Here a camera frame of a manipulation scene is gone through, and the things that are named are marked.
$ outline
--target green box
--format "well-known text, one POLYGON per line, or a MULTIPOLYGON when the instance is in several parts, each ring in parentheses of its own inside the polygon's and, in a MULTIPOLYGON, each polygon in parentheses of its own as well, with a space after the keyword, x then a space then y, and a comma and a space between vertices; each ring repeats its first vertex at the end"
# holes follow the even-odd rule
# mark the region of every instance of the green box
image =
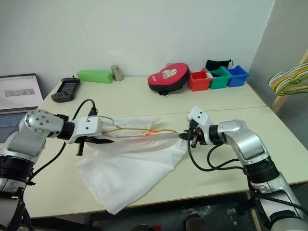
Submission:
POLYGON ((225 88, 228 85, 229 79, 232 77, 229 71, 227 71, 227 69, 223 66, 216 71, 210 71, 210 73, 213 76, 210 84, 211 89, 225 88))
POLYGON ((96 82, 96 83, 111 83, 114 79, 108 71, 89 71, 81 70, 77 73, 80 81, 96 82))

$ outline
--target green foam block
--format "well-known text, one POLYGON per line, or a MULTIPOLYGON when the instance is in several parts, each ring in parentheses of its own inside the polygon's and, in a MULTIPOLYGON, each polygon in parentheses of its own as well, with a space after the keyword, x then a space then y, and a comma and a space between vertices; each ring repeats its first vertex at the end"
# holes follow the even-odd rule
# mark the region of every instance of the green foam block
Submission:
POLYGON ((77 73, 80 81, 96 82, 96 83, 111 83, 114 79, 108 71, 88 71, 81 70, 77 73))

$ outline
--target red bag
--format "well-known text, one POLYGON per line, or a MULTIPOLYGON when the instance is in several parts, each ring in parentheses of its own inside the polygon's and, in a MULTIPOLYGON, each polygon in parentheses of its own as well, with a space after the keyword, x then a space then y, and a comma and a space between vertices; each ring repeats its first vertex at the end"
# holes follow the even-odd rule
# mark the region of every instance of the red bag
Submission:
POLYGON ((160 95, 168 95, 169 92, 182 88, 190 75, 187 64, 171 64, 160 72, 150 75, 148 83, 151 90, 157 91, 160 95))

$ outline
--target laptop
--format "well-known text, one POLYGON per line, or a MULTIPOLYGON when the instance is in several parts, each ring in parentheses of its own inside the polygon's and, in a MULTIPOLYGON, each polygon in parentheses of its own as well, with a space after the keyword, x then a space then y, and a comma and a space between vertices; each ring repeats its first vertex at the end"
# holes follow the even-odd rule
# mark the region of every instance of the laptop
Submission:
POLYGON ((0 76, 0 143, 18 131, 25 114, 42 102, 36 74, 0 76))

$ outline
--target laptop screen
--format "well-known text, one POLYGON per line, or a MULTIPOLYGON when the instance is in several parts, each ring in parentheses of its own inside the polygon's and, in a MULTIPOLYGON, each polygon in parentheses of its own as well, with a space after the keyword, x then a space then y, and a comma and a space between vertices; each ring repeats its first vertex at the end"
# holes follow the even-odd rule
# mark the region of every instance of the laptop screen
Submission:
POLYGON ((41 105, 43 97, 35 74, 0 77, 0 113, 27 111, 41 105))

